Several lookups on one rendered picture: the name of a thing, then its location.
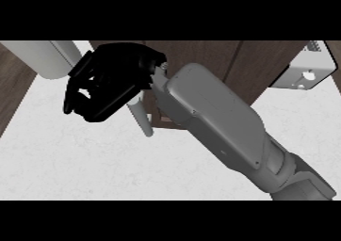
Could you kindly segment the white box appliance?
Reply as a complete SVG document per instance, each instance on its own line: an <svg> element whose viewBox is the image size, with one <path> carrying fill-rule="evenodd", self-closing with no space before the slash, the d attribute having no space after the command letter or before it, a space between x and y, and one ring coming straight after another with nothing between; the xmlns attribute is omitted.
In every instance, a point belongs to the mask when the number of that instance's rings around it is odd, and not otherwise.
<svg viewBox="0 0 341 241"><path fill-rule="evenodd" d="M282 71L270 88L310 90L336 71L336 62L323 40L311 40Z"/></svg>

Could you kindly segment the brown wooden cabinet door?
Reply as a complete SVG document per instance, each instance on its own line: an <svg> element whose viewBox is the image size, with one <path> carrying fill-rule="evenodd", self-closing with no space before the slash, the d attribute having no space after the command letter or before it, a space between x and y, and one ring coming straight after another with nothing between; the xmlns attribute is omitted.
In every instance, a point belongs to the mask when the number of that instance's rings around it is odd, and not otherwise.
<svg viewBox="0 0 341 241"><path fill-rule="evenodd" d="M137 40L159 52L165 53L168 60L167 77L171 78L187 63L202 64L221 81L227 72L239 46L239 41L211 40ZM144 91L143 105L152 118L152 126L165 129L183 129L168 118L156 106L155 93Z"/></svg>

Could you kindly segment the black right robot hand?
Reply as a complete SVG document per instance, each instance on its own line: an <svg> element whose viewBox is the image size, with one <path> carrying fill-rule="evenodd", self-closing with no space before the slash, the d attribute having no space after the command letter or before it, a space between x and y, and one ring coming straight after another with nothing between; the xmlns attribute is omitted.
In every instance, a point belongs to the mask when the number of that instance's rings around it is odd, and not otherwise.
<svg viewBox="0 0 341 241"><path fill-rule="evenodd" d="M143 89L167 56L143 44L116 42L87 51L68 76L63 108L87 122L102 122Z"/></svg>

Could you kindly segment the brown wooden cabinet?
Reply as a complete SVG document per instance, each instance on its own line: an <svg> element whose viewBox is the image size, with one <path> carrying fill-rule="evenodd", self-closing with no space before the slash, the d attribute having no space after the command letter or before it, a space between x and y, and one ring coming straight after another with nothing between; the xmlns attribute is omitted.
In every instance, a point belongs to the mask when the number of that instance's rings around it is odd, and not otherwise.
<svg viewBox="0 0 341 241"><path fill-rule="evenodd" d="M307 40L239 42L224 83L246 104L255 102L305 45Z"/></svg>

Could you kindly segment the pale grey cylinder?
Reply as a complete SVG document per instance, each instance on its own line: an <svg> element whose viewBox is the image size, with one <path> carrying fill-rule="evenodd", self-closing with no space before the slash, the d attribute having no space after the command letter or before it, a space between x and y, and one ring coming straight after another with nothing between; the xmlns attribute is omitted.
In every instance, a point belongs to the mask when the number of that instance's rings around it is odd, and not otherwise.
<svg viewBox="0 0 341 241"><path fill-rule="evenodd" d="M46 79L63 78L82 58L72 40L1 40L0 43Z"/></svg>

